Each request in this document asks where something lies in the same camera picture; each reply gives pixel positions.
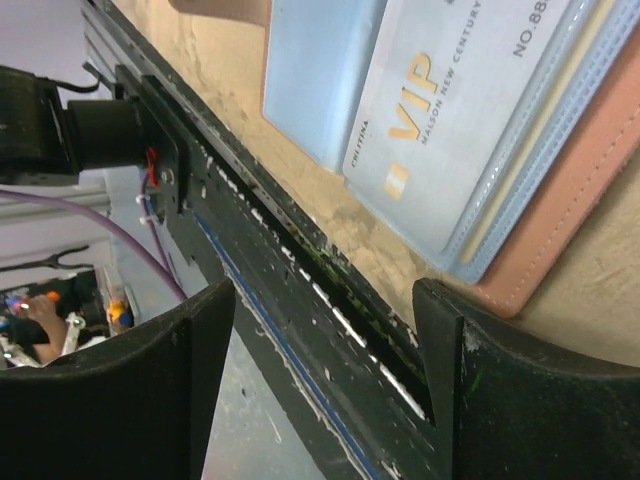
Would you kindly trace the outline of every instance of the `gray floor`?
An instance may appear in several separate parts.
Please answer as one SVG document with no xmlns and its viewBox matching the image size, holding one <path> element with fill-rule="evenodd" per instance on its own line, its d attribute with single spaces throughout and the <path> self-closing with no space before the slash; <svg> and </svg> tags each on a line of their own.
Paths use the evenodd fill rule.
<svg viewBox="0 0 640 480">
<path fill-rule="evenodd" d="M 135 203 L 139 188 L 137 169 L 117 169 L 106 175 L 113 202 L 113 219 L 154 252 L 151 235 L 139 220 L 141 209 Z M 160 233 L 184 290 L 192 295 L 204 288 L 206 282 L 198 268 L 186 263 L 165 229 Z M 169 289 L 117 240 L 114 240 L 114 254 L 123 280 L 134 292 L 141 320 L 153 318 L 176 305 Z M 324 478 L 235 331 L 225 364 L 203 478 Z"/>
</svg>

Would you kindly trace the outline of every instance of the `light blue plastic case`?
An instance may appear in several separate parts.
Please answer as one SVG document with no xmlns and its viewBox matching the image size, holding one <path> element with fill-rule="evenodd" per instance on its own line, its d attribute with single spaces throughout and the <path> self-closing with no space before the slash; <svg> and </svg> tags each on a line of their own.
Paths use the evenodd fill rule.
<svg viewBox="0 0 640 480">
<path fill-rule="evenodd" d="M 272 0 L 263 114 L 340 172 L 387 0 Z"/>
<path fill-rule="evenodd" d="M 473 260 L 454 269 L 454 273 L 466 282 L 477 283 L 484 275 L 638 25 L 639 19 L 639 0 L 616 1 Z"/>
<path fill-rule="evenodd" d="M 595 3 L 389 0 L 343 172 L 435 268 L 460 273 L 461 249 Z"/>
</svg>

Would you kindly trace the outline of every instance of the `table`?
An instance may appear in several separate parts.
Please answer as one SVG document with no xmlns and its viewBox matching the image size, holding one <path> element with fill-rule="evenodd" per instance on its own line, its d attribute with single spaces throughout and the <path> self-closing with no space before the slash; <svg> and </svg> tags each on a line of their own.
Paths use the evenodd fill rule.
<svg viewBox="0 0 640 480">
<path fill-rule="evenodd" d="M 168 0 L 114 4 L 201 97 L 379 295 L 414 326 L 421 277 L 456 286 L 267 123 L 264 28 L 177 12 Z M 522 328 L 599 358 L 640 366 L 640 161 L 636 153 L 519 317 Z"/>
</svg>

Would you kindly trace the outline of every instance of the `gold square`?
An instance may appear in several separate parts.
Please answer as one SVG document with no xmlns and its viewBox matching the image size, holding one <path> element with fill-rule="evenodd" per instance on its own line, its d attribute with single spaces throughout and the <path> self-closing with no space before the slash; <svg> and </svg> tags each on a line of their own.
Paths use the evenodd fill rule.
<svg viewBox="0 0 640 480">
<path fill-rule="evenodd" d="M 394 200 L 400 200 L 408 181 L 409 170 L 398 163 L 394 163 L 391 165 L 387 180 L 384 183 L 384 190 L 391 195 Z"/>
</svg>

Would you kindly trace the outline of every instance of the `leather strap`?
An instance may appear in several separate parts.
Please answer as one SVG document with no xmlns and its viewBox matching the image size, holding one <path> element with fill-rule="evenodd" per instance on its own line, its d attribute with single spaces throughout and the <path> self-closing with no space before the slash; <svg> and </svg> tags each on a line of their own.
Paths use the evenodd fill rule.
<svg viewBox="0 0 640 480">
<path fill-rule="evenodd" d="M 640 143 L 636 28 L 534 199 L 474 293 L 516 315 Z"/>
</svg>

